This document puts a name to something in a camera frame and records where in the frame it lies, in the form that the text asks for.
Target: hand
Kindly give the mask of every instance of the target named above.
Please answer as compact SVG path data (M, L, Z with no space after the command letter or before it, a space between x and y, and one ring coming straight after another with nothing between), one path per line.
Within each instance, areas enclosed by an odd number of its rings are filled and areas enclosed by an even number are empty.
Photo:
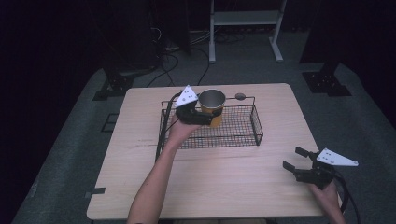
M332 181L324 189L319 189L314 184L307 185L311 192L314 194L318 205L323 210L331 223L346 223L344 215L341 213L340 206L338 204L337 187L335 186L334 181Z
M201 127L201 125L196 124L185 124L176 115L172 117L171 124L168 141L176 141L179 144L182 144L195 130Z

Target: human arm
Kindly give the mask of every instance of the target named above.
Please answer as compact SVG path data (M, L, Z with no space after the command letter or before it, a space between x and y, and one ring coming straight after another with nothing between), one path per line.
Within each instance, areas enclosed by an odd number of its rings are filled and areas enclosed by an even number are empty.
M128 224L158 222L177 149L200 127L200 125L184 124L177 120L176 116L173 116L172 123L174 125L170 129L162 153L134 197L128 215Z
M323 210L325 216L330 220L331 224L346 223L338 203L337 187L335 186L334 181L332 181L324 189L319 189L314 184L308 184L308 187L314 194L318 205Z

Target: metal wire rack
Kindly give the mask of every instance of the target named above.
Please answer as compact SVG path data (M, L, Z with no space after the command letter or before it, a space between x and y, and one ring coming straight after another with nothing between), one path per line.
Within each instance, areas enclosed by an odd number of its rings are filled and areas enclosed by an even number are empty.
M235 98L227 98L227 102L236 100ZM254 105L254 97L246 97L251 104L248 105L226 105L222 111L222 122L220 126L211 128L203 126L196 130L190 138L188 138L181 149L185 148L208 148L208 147L245 147L259 146L262 141L262 126ZM163 109L161 111L160 133L163 128L163 120L166 114L166 106L169 102L162 102ZM176 113L176 109L172 108L169 118ZM167 121L165 128L171 126L171 119ZM169 132L166 132L165 140L168 139Z

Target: black cable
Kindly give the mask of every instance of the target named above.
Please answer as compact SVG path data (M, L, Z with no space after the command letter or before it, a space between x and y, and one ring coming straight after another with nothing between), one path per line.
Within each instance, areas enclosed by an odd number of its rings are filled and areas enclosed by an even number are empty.
M349 189L347 188L347 182L345 181L345 179L341 175L341 173L339 173L337 171L335 171L334 177L338 182L341 183L341 185L343 186L343 189L344 189L344 194L345 194L344 201L346 201L346 202L343 202L343 204L341 206L341 212L343 212L343 213L345 212L345 210L347 209L347 201L350 200L352 202L353 209L355 210L357 223L360 224L361 223L361 215L359 213L358 206L356 205L355 200L353 199L352 195L349 192Z
M193 39L190 42L190 45L191 46L197 46L197 45L207 44L208 43L208 39L210 37L210 33L208 31L207 32L203 32L203 33L205 33L205 34L201 35L200 37L198 37L196 39Z
M173 57L174 59L176 59L177 65L178 65L178 58L177 58L176 56L171 55L171 54L165 54L165 56L170 56L170 57ZM169 71L168 71L168 70L166 70L165 67L163 66L163 63L161 64L161 68L162 68L163 71L166 73L166 75L168 75L169 79L171 80L171 83L172 83L174 86L176 86L176 85L175 85L175 82L174 82L173 79L171 78L171 75L169 74L169 72L172 71L173 68L172 68L172 70L169 70Z
M177 58L176 56L174 56L174 55L171 55L171 54L168 54L167 56L172 56L172 57L176 60L175 65L174 65L173 67L171 67L171 69L165 70L163 73L159 74L159 75L156 76L154 79L152 79L152 80L150 81L150 83L149 83L146 87L149 87L157 78L159 78L159 77L161 77L161 76L163 76L163 75L165 75L165 74L168 74L170 71L174 70L174 69L177 67L177 65L178 65L178 58Z
M168 132L169 131L169 129L171 129L172 128L172 126L174 126L174 124L176 124L176 122L178 122L178 119L175 121L175 122L173 122L167 129L166 129L166 131Z
M203 79L204 76L206 75L207 70L209 70L209 66L210 66L209 56L207 55L207 53L206 53L204 50L196 49L196 48L191 48L191 49L195 49L195 50L201 51L201 52L206 56L206 58L207 58L207 60L206 60L206 61L207 61L207 67L206 67L206 70L204 71L204 73L201 75L201 78L200 78L199 81L198 81L197 86L199 86L199 85L201 84L202 79Z
M166 125L168 123L169 120L169 115L171 114L171 108L172 108L172 103L175 100L176 97L180 96L180 94L183 91L176 93L174 96L172 96L171 100L168 102L168 106L166 107L166 113L163 116L163 125L161 127L161 133L160 136L158 138L158 144L157 144L157 152L155 154L155 161L158 159L158 157L160 156L161 153L161 149L163 148L163 145L165 143L165 135L166 135L166 131L168 130L166 128Z
M231 45L245 39L244 34L239 34L239 35L241 35L241 37L238 37L237 35L230 35L227 33L219 33L218 35L216 35L215 41L217 44Z
M107 40L107 38L105 37L105 35L103 34L102 30L99 28L98 24L96 23L95 17L93 16L93 13L92 13L92 10L91 10L91 7L90 7L90 4L88 3L87 0L85 1L85 4L86 4L86 7L87 7L87 9L88 9L88 11L89 11L89 14L90 14L90 16L91 16L91 19L92 19L92 21L93 21L93 25L94 25L95 29L99 32L100 36L101 36L102 39L105 41L105 43L108 45L108 47L109 47L109 48L117 55L117 57L118 57L121 61L123 61L127 66L131 67L131 68L134 69L134 70L139 70L137 67L135 67L135 66L131 65L130 63L128 63L128 61L127 61L125 58L123 58L123 57L120 55L120 53L108 42L108 40ZM155 69L149 69L147 72L145 71L145 72L142 72L142 74L139 73L138 75L145 75L145 74L151 73L151 72L154 71L154 70L155 70Z
M229 0L229 1L228 1L226 8L224 8L224 11L227 11L227 10L228 10L228 7L230 6L231 2L232 2L232 0ZM235 10L235 8L236 8L236 3L237 3L237 2L238 2L238 0L235 0L235 1L234 1L234 3L233 3L233 8L231 9L231 11L234 11L234 10ZM190 46L198 45L198 44L204 43L204 41L207 40L207 39L210 37L210 34L209 34L208 31L207 31L207 32L203 32L203 33L206 33L206 34L203 35L203 36L201 36L201 37L198 37L197 39L192 40L192 41L190 42ZM178 51L178 50L180 50L180 48L169 49L168 52L176 52L176 51Z

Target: gray carpet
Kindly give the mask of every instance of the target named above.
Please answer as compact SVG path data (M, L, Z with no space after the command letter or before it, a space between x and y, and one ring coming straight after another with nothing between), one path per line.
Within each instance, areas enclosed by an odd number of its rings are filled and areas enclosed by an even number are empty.
M356 74L340 65L335 74L352 96L329 97L312 93L302 72L317 71L322 64L299 64L307 33L281 33L278 45L284 57L276 63L268 34L246 35L233 44L217 45L217 61L211 64L201 85L288 83L320 149L329 148L360 163L340 167L361 213L361 223L394 223L396 213L396 132L366 93ZM207 52L207 45L196 46ZM193 50L173 55L179 59L169 74L176 86L196 85L207 66L206 56ZM164 67L175 64L164 57ZM139 77L134 87L146 87L162 69ZM91 223L86 216L111 133L102 127L110 113L118 113L122 97L93 101L106 80L103 70L92 75L59 134L46 162L25 199L14 223ZM172 85L169 77L150 87ZM350 203L349 223L356 223ZM279 224L327 223L323 217L277 218ZM124 220L95 221L124 223Z

